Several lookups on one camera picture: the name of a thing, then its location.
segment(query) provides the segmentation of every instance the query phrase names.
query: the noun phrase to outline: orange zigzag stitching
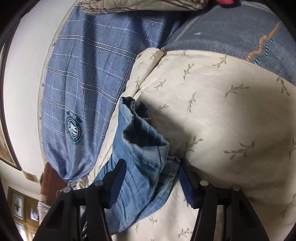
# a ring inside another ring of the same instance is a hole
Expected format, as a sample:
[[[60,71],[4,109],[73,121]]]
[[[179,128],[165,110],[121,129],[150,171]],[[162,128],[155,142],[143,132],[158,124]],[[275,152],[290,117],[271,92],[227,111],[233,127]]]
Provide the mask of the orange zigzag stitching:
[[[260,38],[260,40],[259,40],[259,49],[250,52],[250,53],[247,55],[247,58],[246,58],[247,61],[250,61],[255,55],[262,54],[262,52],[263,52],[263,44],[264,44],[264,41],[265,41],[266,39],[270,39],[270,38],[272,38],[272,37],[275,35],[275,33],[276,33],[276,32],[278,31],[278,29],[279,29],[280,24],[281,24],[281,22],[278,22],[278,23],[276,24],[276,26],[274,27],[274,29],[269,33],[269,35],[267,35],[267,36],[266,36],[266,35],[263,35],[263,36]]]

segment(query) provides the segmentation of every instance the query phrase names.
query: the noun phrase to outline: beige quilt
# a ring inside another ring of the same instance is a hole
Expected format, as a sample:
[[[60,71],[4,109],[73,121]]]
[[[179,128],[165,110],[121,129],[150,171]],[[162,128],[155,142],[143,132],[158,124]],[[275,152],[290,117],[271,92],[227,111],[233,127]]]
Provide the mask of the beige quilt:
[[[296,87],[261,67],[220,53],[187,50],[138,55],[123,96],[143,101],[152,125],[217,187],[241,186],[270,241],[283,241],[296,221]],[[112,153],[116,108],[91,173]],[[113,240],[190,240],[198,210],[179,182],[166,204]],[[221,235],[218,208],[215,240]]]
[[[86,14],[123,12],[134,10],[197,11],[208,0],[80,0],[79,6]]]

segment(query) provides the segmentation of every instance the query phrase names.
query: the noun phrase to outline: metal screw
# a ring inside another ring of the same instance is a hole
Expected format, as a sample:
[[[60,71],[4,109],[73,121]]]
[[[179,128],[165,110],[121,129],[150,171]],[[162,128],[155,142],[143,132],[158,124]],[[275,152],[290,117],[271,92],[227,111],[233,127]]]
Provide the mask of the metal screw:
[[[232,187],[232,189],[234,191],[238,192],[238,191],[240,191],[241,188],[240,188],[240,186],[235,185],[235,186]]]
[[[71,191],[71,188],[70,187],[65,187],[64,189],[63,189],[63,192],[64,193],[68,193],[68,192],[70,192]]]
[[[95,186],[99,187],[99,186],[102,186],[103,185],[103,181],[96,181],[94,183]]]
[[[200,181],[200,185],[206,187],[207,185],[209,185],[209,183],[208,183],[208,181],[206,181],[206,180],[202,180],[202,181]]]

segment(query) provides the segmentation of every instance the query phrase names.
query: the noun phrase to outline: folded denim garment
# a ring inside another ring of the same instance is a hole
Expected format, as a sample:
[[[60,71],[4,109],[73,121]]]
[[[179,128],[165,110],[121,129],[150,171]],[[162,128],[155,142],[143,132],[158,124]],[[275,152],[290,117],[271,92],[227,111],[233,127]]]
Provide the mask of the folded denim garment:
[[[149,110],[131,97],[119,100],[118,126],[112,155],[94,182],[112,171],[119,159],[127,165],[117,202],[106,211],[111,234],[126,230],[166,202],[180,160],[169,157],[170,144],[147,121]]]

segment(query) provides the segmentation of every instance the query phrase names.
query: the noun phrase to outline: denim fabric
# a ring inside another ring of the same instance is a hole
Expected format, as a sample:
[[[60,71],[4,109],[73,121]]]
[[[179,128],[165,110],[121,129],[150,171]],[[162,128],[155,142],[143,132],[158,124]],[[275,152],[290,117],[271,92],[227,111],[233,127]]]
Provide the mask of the denim fabric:
[[[41,105],[44,154],[65,181],[75,183],[93,169],[136,56],[164,46],[183,15],[90,16],[73,9],[55,43]]]
[[[148,124],[151,116],[145,104],[131,97],[119,101],[112,155],[94,180],[102,180],[119,159],[126,161],[117,202],[106,210],[111,234],[124,231],[164,205],[180,164],[179,159],[168,156],[170,144]]]
[[[164,50],[205,50],[241,58],[296,85],[296,43],[265,5],[242,2],[193,13],[170,37]]]

